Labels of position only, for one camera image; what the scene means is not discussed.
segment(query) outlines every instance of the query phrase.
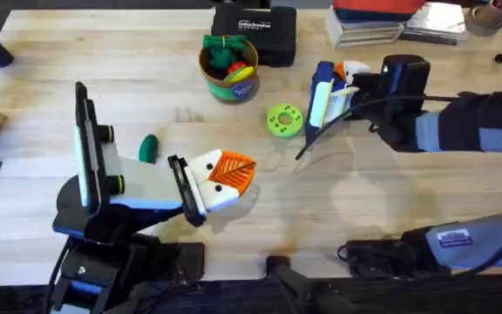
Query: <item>label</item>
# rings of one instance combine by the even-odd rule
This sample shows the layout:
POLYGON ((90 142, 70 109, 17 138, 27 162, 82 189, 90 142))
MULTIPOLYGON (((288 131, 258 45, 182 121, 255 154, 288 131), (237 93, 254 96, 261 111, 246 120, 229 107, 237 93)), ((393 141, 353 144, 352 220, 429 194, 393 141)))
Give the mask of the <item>label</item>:
POLYGON ((239 100, 246 99, 253 91, 253 82, 251 80, 241 82, 232 87, 232 93, 239 100))
POLYGON ((456 229, 437 233, 437 239, 442 248, 472 245, 470 233, 467 229, 456 229))
POLYGON ((248 18, 242 18, 237 22, 237 28, 239 31, 264 31, 270 30, 270 21, 252 21, 248 18))

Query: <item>green toy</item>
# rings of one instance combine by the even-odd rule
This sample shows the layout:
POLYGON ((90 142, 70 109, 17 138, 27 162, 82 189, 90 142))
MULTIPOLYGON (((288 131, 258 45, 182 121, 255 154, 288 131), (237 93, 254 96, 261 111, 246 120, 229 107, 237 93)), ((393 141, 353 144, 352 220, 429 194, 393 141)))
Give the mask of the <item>green toy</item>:
POLYGON ((148 163, 156 163, 158 158, 158 138, 153 134, 148 134, 145 139, 140 143, 139 148, 139 161, 148 163))
POLYGON ((290 104, 276 105, 268 112, 267 126, 277 137, 292 137, 302 130, 302 112, 290 104))
POLYGON ((208 48, 210 59, 208 64, 216 69, 225 71, 231 64, 237 61, 237 51, 245 49, 245 36, 211 36, 205 35, 202 47, 208 48))

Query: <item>black mount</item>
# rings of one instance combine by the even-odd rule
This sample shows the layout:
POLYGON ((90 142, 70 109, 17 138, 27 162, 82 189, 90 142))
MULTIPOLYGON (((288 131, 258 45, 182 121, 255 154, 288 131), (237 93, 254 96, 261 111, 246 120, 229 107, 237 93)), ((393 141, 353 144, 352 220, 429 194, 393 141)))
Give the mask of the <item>black mount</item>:
POLYGON ((64 233, 77 230, 79 234, 70 236, 68 247, 64 248, 68 253, 51 293, 53 310, 72 304, 90 309, 91 313, 113 312, 117 307, 120 313, 129 314, 139 304, 140 295, 133 293, 137 284, 191 283, 201 279, 205 264, 203 243, 161 243, 158 237, 136 233, 144 226, 181 213, 182 208, 155 213, 114 205, 90 217, 80 206, 77 177, 69 179, 58 195, 58 216, 53 227, 58 232, 71 228, 64 233))
POLYGON ((187 164, 175 155, 168 160, 182 196, 179 208, 149 210, 110 203, 113 195, 125 192, 121 188, 125 186, 123 175, 107 175, 105 171, 102 145, 113 143, 113 127, 98 124, 94 104, 80 82, 76 96, 81 175, 70 178, 58 194, 58 214, 52 227, 69 239, 52 273, 48 297, 54 311, 68 304, 94 314, 129 314, 137 309, 140 294, 145 293, 137 287, 145 282, 187 285, 204 273, 203 243, 161 243, 158 237, 137 232, 179 214, 185 214, 194 226, 201 225, 204 217, 183 171, 187 164), (55 283, 59 267, 61 277, 55 283))
POLYGON ((292 270, 285 256, 267 258, 267 279, 279 284, 296 314, 387 314, 377 307, 353 304, 330 283, 309 279, 292 270))

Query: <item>light wood surface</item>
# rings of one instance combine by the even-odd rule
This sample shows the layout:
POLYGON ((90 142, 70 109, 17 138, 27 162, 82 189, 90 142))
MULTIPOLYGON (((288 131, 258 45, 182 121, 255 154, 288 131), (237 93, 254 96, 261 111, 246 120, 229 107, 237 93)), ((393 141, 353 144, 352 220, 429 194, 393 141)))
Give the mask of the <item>light wood surface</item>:
MULTIPOLYGON (((277 139, 266 111, 289 102, 304 112, 320 60, 357 59, 378 72, 384 56, 416 53, 431 62, 427 94, 502 90, 502 31, 457 47, 397 42, 330 48, 324 10, 298 12, 295 65, 260 67, 259 93, 225 105, 198 66, 209 10, 12 11, 0 39, 15 55, 0 70, 0 284, 46 283, 64 235, 51 230, 60 187, 75 174, 74 82, 83 81, 98 120, 115 126, 119 152, 137 158, 143 138, 160 140, 159 166, 177 154, 214 148, 257 162, 254 183, 232 208, 195 229, 177 217, 146 232, 164 241, 202 241, 206 279, 258 278, 264 258, 292 256, 307 276, 347 276, 335 259, 350 239, 502 212, 502 154, 397 154, 367 124, 325 136, 299 162, 303 137, 277 139)), ((427 103, 429 109, 443 104, 427 103)))

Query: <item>blue label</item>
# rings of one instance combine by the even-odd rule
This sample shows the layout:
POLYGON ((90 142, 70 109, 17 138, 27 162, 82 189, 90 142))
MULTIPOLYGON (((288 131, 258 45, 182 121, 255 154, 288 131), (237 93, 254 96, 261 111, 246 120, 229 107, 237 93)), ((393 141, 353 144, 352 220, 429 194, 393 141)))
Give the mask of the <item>blue label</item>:
POLYGON ((246 99, 253 91, 253 82, 251 80, 241 82, 232 87, 232 94, 239 100, 246 99))

